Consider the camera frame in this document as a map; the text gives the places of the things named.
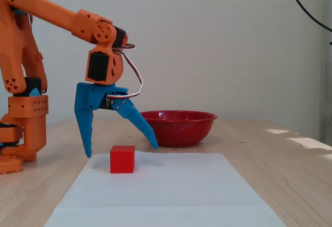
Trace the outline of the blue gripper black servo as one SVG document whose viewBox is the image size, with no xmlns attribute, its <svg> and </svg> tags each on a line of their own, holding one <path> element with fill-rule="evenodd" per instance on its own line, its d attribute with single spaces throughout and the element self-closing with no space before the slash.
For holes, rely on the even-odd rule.
<svg viewBox="0 0 332 227">
<path fill-rule="evenodd" d="M 147 138 L 153 148 L 158 149 L 158 142 L 153 129 L 128 98 L 112 98 L 110 103 L 106 102 L 107 95 L 127 94 L 127 88 L 117 87 L 115 84 L 109 86 L 84 82 L 77 84 L 74 112 L 85 154 L 88 158 L 92 156 L 93 110 L 97 109 L 116 110 Z"/>
</svg>

